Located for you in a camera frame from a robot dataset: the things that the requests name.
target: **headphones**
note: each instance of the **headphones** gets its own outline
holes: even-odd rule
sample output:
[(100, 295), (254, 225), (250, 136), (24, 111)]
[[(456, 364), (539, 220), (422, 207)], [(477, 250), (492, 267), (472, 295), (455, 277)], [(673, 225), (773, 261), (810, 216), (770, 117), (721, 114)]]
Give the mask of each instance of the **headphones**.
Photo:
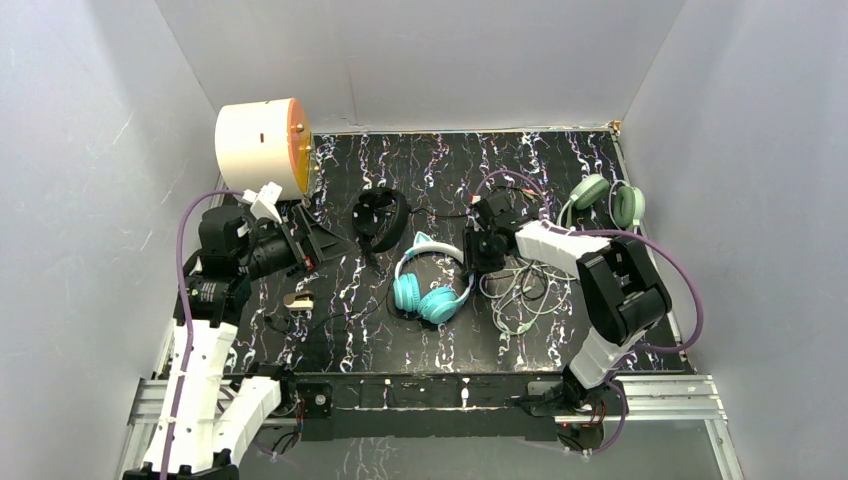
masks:
[(583, 210), (592, 206), (593, 203), (609, 192), (610, 216), (612, 223), (622, 230), (636, 230), (642, 223), (645, 215), (645, 195), (638, 188), (631, 186), (624, 180), (616, 180), (610, 186), (606, 178), (600, 174), (593, 173), (583, 179), (571, 194), (568, 201), (563, 205), (557, 217), (557, 225), (571, 227), (572, 209)]
[(421, 298), (421, 288), (418, 285), (418, 277), (414, 273), (400, 274), (403, 265), (412, 257), (422, 253), (443, 253), (453, 257), (459, 263), (463, 263), (462, 252), (447, 243), (434, 242), (422, 232), (415, 234), (415, 242), (412, 248), (404, 252), (403, 258), (395, 267), (394, 289), (395, 306), (399, 310), (414, 312), (430, 323), (441, 325), (459, 310), (471, 294), (471, 286), (474, 285), (474, 275), (469, 277), (468, 287), (461, 296), (457, 297), (451, 287), (442, 286), (434, 289)]
[[(381, 210), (392, 204), (397, 205), (394, 213)], [(365, 190), (359, 194), (359, 201), (353, 206), (353, 228), (359, 233), (359, 240), (366, 250), (382, 253), (397, 245), (403, 236), (409, 218), (409, 204), (402, 193), (387, 187)], [(374, 241), (380, 226), (388, 219), (389, 226), (382, 238)]]

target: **marble tabletop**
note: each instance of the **marble tabletop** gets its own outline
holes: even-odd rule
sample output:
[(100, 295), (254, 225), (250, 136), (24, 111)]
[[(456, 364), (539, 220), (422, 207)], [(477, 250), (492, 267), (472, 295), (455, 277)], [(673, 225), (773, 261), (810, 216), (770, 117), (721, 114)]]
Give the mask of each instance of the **marble tabletop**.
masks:
[[(351, 208), (365, 187), (398, 189), (411, 208), (462, 214), (487, 173), (509, 168), (537, 181), (555, 213), (570, 190), (590, 173), (610, 181), (623, 178), (614, 139), (607, 131), (344, 134), (316, 137), (315, 144), (321, 171), (311, 211), (324, 227), (350, 239), (354, 238)], [(513, 180), (518, 182), (502, 178), (489, 186), (520, 186)], [(612, 227), (606, 199), (591, 210), (575, 212), (575, 220), (584, 229)], [(588, 331), (586, 307), (576, 282), (556, 282), (544, 306), (540, 301), (531, 303), (539, 310), (558, 307), (540, 315), (520, 337), (497, 330), (492, 322), (494, 301), (476, 291), (440, 327), (399, 319), (387, 311), (392, 297), (383, 300), (395, 262), (412, 245), (415, 232), (461, 249), (466, 222), (422, 211), (412, 215), (400, 244), (385, 253), (366, 258), (352, 243), (344, 256), (305, 278), (272, 275), (254, 282), (227, 371), (242, 372), (253, 361), (287, 362), (296, 372), (313, 373), (561, 371)], [(418, 275), (422, 296), (441, 285), (452, 285), (457, 292), (464, 289), (459, 266), (443, 256), (417, 257), (404, 271)], [(488, 287), (503, 291), (509, 281), (497, 280)], [(290, 316), (283, 296), (302, 289), (315, 293), (315, 308)], [(512, 328), (531, 316), (515, 303), (503, 312)], [(672, 345), (668, 321), (648, 332), (646, 339)], [(677, 355), (639, 353), (628, 360), (625, 368), (637, 371), (689, 368)]]

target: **ear cushion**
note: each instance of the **ear cushion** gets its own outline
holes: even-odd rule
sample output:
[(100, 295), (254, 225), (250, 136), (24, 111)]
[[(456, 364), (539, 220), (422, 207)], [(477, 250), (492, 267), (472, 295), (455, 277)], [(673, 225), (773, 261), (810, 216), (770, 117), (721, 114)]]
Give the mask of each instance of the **ear cushion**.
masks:
[(421, 299), (418, 313), (430, 323), (442, 324), (456, 313), (456, 293), (450, 287), (439, 287)]
[(615, 205), (612, 219), (619, 228), (625, 230), (642, 219), (645, 214), (645, 196), (636, 187), (624, 186), (615, 192)]
[(572, 190), (571, 196), (576, 196), (573, 207), (577, 210), (589, 208), (609, 190), (609, 181), (603, 176), (593, 173), (580, 182)]
[(395, 294), (395, 306), (399, 310), (415, 312), (421, 303), (421, 291), (418, 289), (418, 277), (414, 273), (401, 275), (392, 286)]

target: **green headphones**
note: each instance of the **green headphones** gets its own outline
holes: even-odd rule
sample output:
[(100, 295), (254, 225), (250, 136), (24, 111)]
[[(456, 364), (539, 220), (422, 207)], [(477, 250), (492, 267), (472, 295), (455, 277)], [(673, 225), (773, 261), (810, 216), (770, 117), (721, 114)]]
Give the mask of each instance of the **green headphones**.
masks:
[(645, 195), (636, 187), (631, 186), (624, 180), (616, 180), (610, 183), (603, 176), (593, 173), (583, 179), (579, 185), (574, 187), (568, 196), (568, 201), (563, 205), (557, 217), (557, 224), (566, 228), (571, 226), (571, 211), (573, 209), (583, 210), (592, 206), (593, 203), (609, 192), (610, 216), (616, 227), (622, 230), (636, 230), (645, 215)]

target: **black headphones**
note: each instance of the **black headphones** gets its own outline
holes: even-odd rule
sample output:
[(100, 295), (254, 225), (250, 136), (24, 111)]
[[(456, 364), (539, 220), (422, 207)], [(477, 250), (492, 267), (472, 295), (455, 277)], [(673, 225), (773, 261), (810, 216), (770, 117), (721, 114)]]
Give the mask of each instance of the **black headphones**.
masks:
[[(384, 208), (395, 204), (394, 212)], [(409, 219), (409, 204), (402, 193), (387, 187), (377, 187), (359, 194), (359, 203), (353, 206), (353, 228), (359, 233), (363, 248), (382, 253), (400, 242)], [(380, 226), (388, 221), (388, 229), (382, 238), (375, 240)]]

